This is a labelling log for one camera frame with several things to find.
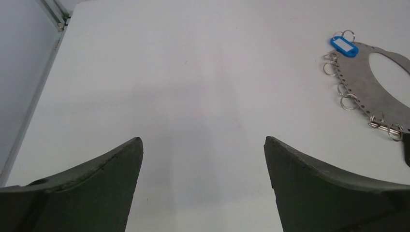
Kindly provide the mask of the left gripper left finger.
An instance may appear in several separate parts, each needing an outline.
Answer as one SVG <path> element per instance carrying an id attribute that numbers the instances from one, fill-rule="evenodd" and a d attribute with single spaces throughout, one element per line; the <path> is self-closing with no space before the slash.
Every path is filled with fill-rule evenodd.
<path id="1" fill-rule="evenodd" d="M 1 188 L 1 231 L 125 231 L 143 153 L 135 137 L 61 173 Z"/>

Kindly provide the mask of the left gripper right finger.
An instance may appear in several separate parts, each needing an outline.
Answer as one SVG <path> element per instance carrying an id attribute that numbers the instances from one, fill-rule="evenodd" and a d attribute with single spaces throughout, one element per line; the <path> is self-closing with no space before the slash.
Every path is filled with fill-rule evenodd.
<path id="1" fill-rule="evenodd" d="M 285 232 L 407 232 L 410 188 L 358 175 L 268 136 L 264 154 Z"/>

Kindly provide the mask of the key with black fob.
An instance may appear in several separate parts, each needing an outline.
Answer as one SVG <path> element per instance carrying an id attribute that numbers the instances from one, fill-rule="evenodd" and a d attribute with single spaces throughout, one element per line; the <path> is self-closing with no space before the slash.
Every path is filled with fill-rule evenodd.
<path id="1" fill-rule="evenodd" d="M 408 167 L 410 167 L 410 135 L 408 133 L 403 134 L 402 138 L 404 147 L 404 161 Z"/>

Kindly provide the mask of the key with blue tag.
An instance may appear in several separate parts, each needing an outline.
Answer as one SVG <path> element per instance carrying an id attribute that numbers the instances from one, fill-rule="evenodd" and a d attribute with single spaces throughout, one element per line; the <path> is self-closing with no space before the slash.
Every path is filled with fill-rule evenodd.
<path id="1" fill-rule="evenodd" d="M 342 36 L 336 36 L 329 40 L 330 45 L 348 58 L 354 58 L 358 55 L 359 49 L 352 42 L 349 42 Z"/>

